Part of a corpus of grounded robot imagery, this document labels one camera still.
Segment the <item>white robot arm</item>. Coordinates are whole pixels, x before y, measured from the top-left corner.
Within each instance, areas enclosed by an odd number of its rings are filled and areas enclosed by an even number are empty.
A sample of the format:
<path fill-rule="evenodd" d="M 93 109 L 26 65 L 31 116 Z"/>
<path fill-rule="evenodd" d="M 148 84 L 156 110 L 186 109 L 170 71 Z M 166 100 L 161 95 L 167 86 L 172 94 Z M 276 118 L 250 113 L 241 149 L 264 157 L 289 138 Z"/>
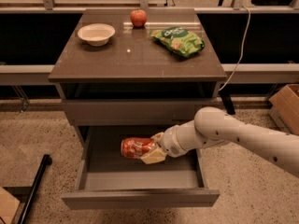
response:
<path fill-rule="evenodd" d="M 146 164 L 185 155 L 193 149 L 236 143 L 284 171 L 299 176 L 299 137 L 235 119 L 215 107 L 197 111 L 192 121 L 152 136 L 154 148 L 141 156 Z"/>

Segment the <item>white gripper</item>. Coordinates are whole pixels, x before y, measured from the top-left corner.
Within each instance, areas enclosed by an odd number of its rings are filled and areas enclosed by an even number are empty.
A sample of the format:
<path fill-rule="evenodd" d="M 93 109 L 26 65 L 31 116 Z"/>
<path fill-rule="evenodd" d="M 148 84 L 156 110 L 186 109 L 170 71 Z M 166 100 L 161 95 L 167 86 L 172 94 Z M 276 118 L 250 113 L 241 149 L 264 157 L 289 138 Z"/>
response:
<path fill-rule="evenodd" d="M 154 164 L 165 160 L 166 156 L 177 158 L 187 153 L 181 147 L 177 138 L 178 125 L 168 128 L 164 133 L 156 133 L 151 137 L 155 144 L 161 147 L 155 147 L 150 152 L 142 155 L 140 159 L 146 164 Z"/>

